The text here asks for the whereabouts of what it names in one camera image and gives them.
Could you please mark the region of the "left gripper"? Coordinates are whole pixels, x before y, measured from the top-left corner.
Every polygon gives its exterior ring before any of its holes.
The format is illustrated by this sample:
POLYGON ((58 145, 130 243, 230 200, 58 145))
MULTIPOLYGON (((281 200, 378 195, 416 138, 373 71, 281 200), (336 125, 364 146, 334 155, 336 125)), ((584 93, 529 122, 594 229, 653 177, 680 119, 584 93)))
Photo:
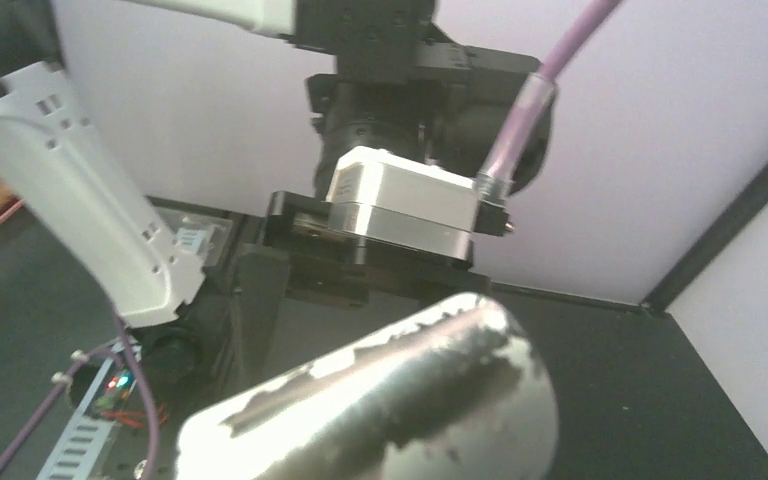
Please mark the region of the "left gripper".
POLYGON ((458 292, 492 290, 487 276, 473 272, 470 258, 352 238, 328 229, 329 212, 325 201, 277 191, 266 214, 242 227, 228 270, 242 388, 265 378, 285 298, 356 309, 373 292, 429 306, 458 292))

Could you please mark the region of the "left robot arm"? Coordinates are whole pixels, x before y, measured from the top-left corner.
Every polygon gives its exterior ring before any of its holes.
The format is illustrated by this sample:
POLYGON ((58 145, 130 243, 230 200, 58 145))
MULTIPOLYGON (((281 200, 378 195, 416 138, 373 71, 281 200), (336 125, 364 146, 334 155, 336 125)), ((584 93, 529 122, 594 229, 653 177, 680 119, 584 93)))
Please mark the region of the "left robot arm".
POLYGON ((244 388, 286 298, 358 308, 372 292, 431 302, 483 291, 476 234, 540 170, 555 65, 456 43, 432 1, 166 1, 331 56, 306 81, 321 140, 313 196, 260 220, 174 225, 80 105, 48 1, 0 1, 0 180, 91 273, 142 350, 158 396, 244 388))

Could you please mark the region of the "metal tongs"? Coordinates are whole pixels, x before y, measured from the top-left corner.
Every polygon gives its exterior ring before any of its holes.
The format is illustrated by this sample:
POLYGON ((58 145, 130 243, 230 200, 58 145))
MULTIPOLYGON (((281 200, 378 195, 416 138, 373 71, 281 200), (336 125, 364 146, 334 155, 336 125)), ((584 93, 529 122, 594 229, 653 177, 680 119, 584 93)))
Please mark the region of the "metal tongs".
POLYGON ((544 479, 544 362, 500 302, 459 293, 190 416, 178 479, 544 479))

